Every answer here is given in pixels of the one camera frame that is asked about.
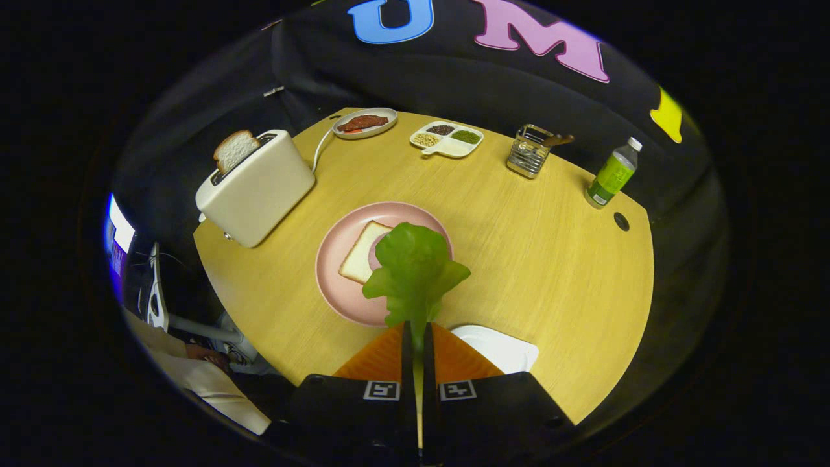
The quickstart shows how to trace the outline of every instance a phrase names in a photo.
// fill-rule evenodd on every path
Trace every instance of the lettuce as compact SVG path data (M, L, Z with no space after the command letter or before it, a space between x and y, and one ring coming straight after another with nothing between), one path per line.
M378 242L375 269L363 286L366 298L385 295L393 327L410 321L415 351L423 350L427 323L441 311L441 297L470 276L470 269L450 259L447 241L427 227L399 224Z

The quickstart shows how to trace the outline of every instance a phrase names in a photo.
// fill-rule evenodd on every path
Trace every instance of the green label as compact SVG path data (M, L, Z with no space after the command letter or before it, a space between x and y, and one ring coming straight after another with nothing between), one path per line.
M603 186L605 191L608 191L610 194L617 194L632 175L634 175L633 170L626 167L616 157L611 155L597 174L596 181Z
M603 189L602 185L597 183L597 180L594 180L590 188L588 188L588 197L593 199L595 203L604 206L614 197L614 193L609 193Z

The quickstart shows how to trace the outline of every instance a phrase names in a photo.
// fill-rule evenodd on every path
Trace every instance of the white toaster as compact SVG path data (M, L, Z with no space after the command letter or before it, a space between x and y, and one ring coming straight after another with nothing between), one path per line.
M287 131L257 139L257 150L224 175L214 171L196 192L204 217L246 248L256 247L315 183Z

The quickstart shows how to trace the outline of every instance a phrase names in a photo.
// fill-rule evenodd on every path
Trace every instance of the pink letter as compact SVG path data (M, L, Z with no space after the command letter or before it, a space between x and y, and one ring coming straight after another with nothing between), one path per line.
M525 10L504 0L473 0L484 8L484 34L476 36L476 42L485 47L517 50L519 43L510 38L510 26L519 33L534 54L543 56L560 42L564 52L556 60L578 73L607 83L611 81L603 70L603 57L599 41L578 28L560 21L542 26Z

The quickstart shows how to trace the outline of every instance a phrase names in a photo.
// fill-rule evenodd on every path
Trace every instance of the toast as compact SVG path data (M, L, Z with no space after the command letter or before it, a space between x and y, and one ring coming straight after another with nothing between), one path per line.
M213 151L213 159L222 175L230 172L262 143L248 130L239 130L219 143Z
M370 220L346 259L340 264L338 273L344 278L353 280L360 284L365 284L372 275L372 268L369 266L369 253L374 245L374 241L392 231L392 228L381 223Z

